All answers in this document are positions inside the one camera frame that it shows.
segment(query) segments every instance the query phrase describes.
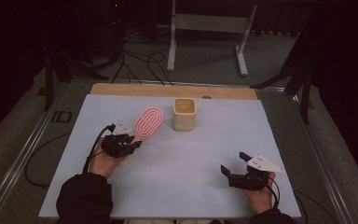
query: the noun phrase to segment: pink foam object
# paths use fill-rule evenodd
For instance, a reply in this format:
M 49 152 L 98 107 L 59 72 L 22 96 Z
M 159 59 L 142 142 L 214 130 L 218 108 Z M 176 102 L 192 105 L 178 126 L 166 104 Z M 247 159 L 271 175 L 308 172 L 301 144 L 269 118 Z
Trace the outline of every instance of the pink foam object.
M 164 120 L 164 114 L 159 108 L 150 107 L 136 120 L 134 125 L 135 137 L 132 142 L 143 141 L 151 137 Z

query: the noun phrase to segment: black sleeve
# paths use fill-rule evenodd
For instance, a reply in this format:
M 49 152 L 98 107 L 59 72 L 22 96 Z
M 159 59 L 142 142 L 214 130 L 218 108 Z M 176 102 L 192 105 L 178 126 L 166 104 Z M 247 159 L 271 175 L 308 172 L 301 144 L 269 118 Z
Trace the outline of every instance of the black sleeve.
M 286 214 L 281 213 L 278 208 L 271 208 L 268 211 L 251 217 L 249 224 L 296 224 Z
M 112 186 L 101 175 L 75 175 L 62 185 L 56 206 L 64 224 L 109 223 Z

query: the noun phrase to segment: cable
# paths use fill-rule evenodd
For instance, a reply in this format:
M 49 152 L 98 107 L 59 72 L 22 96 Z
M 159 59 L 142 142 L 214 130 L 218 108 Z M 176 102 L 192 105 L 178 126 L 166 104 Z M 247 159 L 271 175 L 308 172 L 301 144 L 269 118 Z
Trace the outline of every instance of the cable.
M 80 69 L 81 71 L 85 72 L 87 75 L 94 77 L 96 79 L 108 79 L 108 77 L 101 76 L 98 73 L 95 73 L 91 69 L 89 69 L 87 66 L 83 65 L 82 63 L 72 59 L 70 56 L 65 54 L 64 52 L 59 52 L 58 55 L 62 57 L 64 61 L 68 63 L 68 65 L 72 65 L 73 67 Z
M 57 136 L 49 141 L 47 141 L 46 143 L 42 144 L 40 147 L 37 147 L 34 152 L 31 154 L 30 158 L 28 159 L 27 163 L 25 164 L 25 168 L 24 168 L 24 176 L 25 176 L 25 179 L 32 185 L 34 186 L 37 186 L 37 187 L 40 187 L 42 189 L 45 189 L 46 187 L 49 187 L 50 184 L 38 184 L 38 183 L 35 183 L 33 180 L 31 180 L 31 178 L 28 176 L 28 165 L 30 164 L 31 162 L 31 159 L 34 157 L 34 155 L 36 154 L 36 152 L 38 152 L 42 147 L 45 147 L 46 145 L 62 138 L 62 137 L 65 137 L 66 135 L 69 135 L 71 132 L 69 133 L 64 133 L 60 136 Z
M 319 207 L 321 207 L 321 208 L 325 211 L 325 213 L 333 219 L 333 221 L 334 221 L 335 223 L 339 224 L 339 222 L 338 222 L 338 221 L 327 211 L 327 209 L 325 209 L 320 203 L 316 202 L 316 201 L 313 200 L 310 196 L 308 196 L 307 194 L 305 194 L 305 193 L 302 192 L 301 190 L 297 189 L 296 187 L 294 187 L 294 189 L 295 189 L 298 193 L 302 194 L 303 196 L 305 196 L 306 198 L 308 198 L 309 200 L 311 200 L 313 203 L 315 203 L 316 205 L 318 205 Z
M 92 159 L 92 158 L 94 158 L 94 157 L 100 155 L 101 153 L 103 153 L 103 151 L 100 151 L 100 152 L 98 152 L 98 153 L 95 153 L 94 155 L 92 155 L 92 156 L 90 157 L 90 159 Z
M 303 210 L 304 213 L 304 218 L 305 218 L 305 224 L 308 224 L 308 214 L 307 214 L 307 210 L 305 210 L 305 206 L 304 204 L 301 202 L 300 198 L 298 198 L 298 196 L 295 194 L 295 197 L 297 198 L 298 202 L 301 205 L 301 208 Z
M 269 176 L 268 176 L 268 178 L 271 179 L 272 182 L 273 182 L 273 183 L 275 184 L 275 186 L 277 187 L 277 191 L 278 191 L 278 202 L 280 202 L 280 201 L 281 201 L 281 191 L 279 190 L 279 186 L 278 186 L 277 182 L 275 182 L 274 179 L 272 179 L 272 178 L 269 177 Z
M 274 202 L 273 207 L 274 207 L 274 208 L 277 208 L 278 205 L 279 205 L 279 200 L 278 200 L 278 197 L 277 197 L 276 193 L 274 192 L 274 190 L 273 190 L 268 184 L 266 184 L 260 177 L 258 177 L 258 175 L 254 175 L 254 177 L 256 177 L 261 183 L 263 183 L 264 186 L 271 192 L 272 196 L 274 196 L 275 202 Z
M 113 65 L 115 65 L 118 62 L 118 57 L 119 57 L 119 55 L 115 59 L 107 61 L 106 63 L 101 63 L 101 64 L 97 64 L 95 66 L 92 66 L 91 69 L 97 73 L 100 73 L 100 72 L 112 67 Z
M 165 86 L 165 83 L 161 80 L 161 78 L 159 78 L 159 77 L 153 72 L 153 70 L 152 70 L 151 67 L 150 67 L 150 64 L 151 64 L 151 63 L 157 63 L 158 66 L 161 68 L 161 71 L 163 72 L 164 76 L 168 79 L 168 81 L 170 82 L 170 84 L 173 86 L 172 82 L 170 81 L 170 79 L 168 78 L 167 74 L 165 73 L 164 68 L 163 68 L 163 67 L 161 66 L 161 64 L 160 64 L 162 61 L 165 60 L 165 54 L 164 54 L 164 53 L 155 52 L 155 53 L 152 53 L 152 54 L 150 54 L 150 55 L 146 55 L 146 54 L 143 54 L 143 53 L 133 52 L 133 51 L 129 51 L 129 50 L 126 50 L 126 49 L 123 49 L 123 52 L 129 54 L 129 55 L 130 55 L 131 57 L 133 57 L 133 58 L 136 58 L 136 59 L 138 59 L 138 60 L 141 60 L 141 61 L 143 61 L 143 62 L 146 62 L 146 63 L 147 63 L 147 67 L 148 67 L 150 73 L 152 73 L 152 75 L 153 75 L 155 78 L 157 78 L 162 85 Z M 159 54 L 159 55 L 162 55 L 162 59 L 157 60 L 157 59 L 155 59 L 155 58 L 153 57 L 154 55 L 158 55 L 158 54 Z
M 127 78 L 129 79 L 129 84 L 131 83 L 131 78 L 130 78 L 130 74 L 133 76 L 133 77 L 135 77 L 138 81 L 139 81 L 139 83 L 142 85 L 142 81 L 135 75 L 135 74 L 133 74 L 133 72 L 130 70 L 130 67 L 126 64 L 126 63 L 124 63 L 124 61 L 122 62 L 125 66 L 126 66 L 126 68 L 127 68 L 127 70 L 129 71 L 128 72 L 128 74 L 127 74 Z
M 131 42 L 145 42 L 147 40 L 149 40 L 149 37 L 143 38 L 143 39 L 131 39 L 131 37 L 135 36 L 135 35 L 141 35 L 141 32 L 135 32 L 132 35 L 129 36 L 129 41 Z
M 123 61 L 121 61 L 121 65 L 120 65 L 120 67 L 118 68 L 118 70 L 116 71 L 116 73 L 115 73 L 115 75 L 113 76 L 113 78 L 112 78 L 112 81 L 110 81 L 110 83 L 114 83 L 115 82 L 115 80 L 116 80 L 116 78 L 117 78 L 117 76 L 118 76 L 118 73 L 120 73 L 120 70 L 121 70 L 121 68 L 123 67 Z
M 97 146 L 98 144 L 98 141 L 100 140 L 101 136 L 103 135 L 103 133 L 106 131 L 106 130 L 109 130 L 110 132 L 113 132 L 115 130 L 115 127 L 116 125 L 112 124 L 112 125 L 108 125 L 106 127 L 103 128 L 103 130 L 100 132 L 100 134 L 98 134 L 98 137 L 95 139 L 95 142 L 94 142 L 94 145 L 92 145 L 92 148 L 91 148 L 91 151 L 89 152 L 89 155 L 88 157 L 86 158 L 86 163 L 84 164 L 83 166 L 83 174 L 85 174 L 88 170 L 89 170 L 89 165 L 90 165 L 90 161 L 91 159 L 98 155 L 92 155 L 92 153 L 94 152 L 94 149 L 95 147 Z

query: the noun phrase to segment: person's right hand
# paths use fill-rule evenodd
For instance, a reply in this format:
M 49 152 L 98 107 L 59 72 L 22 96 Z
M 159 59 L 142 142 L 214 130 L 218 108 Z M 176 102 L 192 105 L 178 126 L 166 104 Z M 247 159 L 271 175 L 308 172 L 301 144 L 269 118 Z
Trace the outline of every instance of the person's right hand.
M 89 173 L 101 175 L 106 179 L 115 171 L 115 168 L 126 158 L 115 158 L 106 154 L 101 145 L 103 143 L 103 137 L 99 139 L 98 146 L 95 148 L 93 155 L 89 163 Z
M 272 180 L 275 178 L 275 173 L 270 172 L 268 176 L 270 177 L 268 185 L 271 188 L 273 182 Z M 261 190 L 243 189 L 243 192 L 248 197 L 249 202 L 256 214 L 263 213 L 272 208 L 272 193 L 266 187 Z

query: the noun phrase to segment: hand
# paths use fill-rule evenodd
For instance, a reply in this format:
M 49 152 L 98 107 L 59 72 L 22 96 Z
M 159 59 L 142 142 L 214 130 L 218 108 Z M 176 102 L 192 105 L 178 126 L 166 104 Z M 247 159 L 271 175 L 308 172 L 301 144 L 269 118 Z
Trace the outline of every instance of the hand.
M 270 179 L 268 180 L 268 185 L 272 187 L 272 180 L 275 178 L 275 173 L 270 172 L 268 174 Z M 248 190 L 243 189 L 243 192 L 249 199 L 251 206 L 256 214 L 263 213 L 272 208 L 272 193 L 266 187 L 261 190 Z
M 91 158 L 89 163 L 89 173 L 102 175 L 107 179 L 113 171 L 115 171 L 116 166 L 126 157 L 115 158 L 107 155 L 101 148 L 102 142 L 103 137 L 98 140 L 97 148 L 94 149 L 93 155 L 96 156 Z

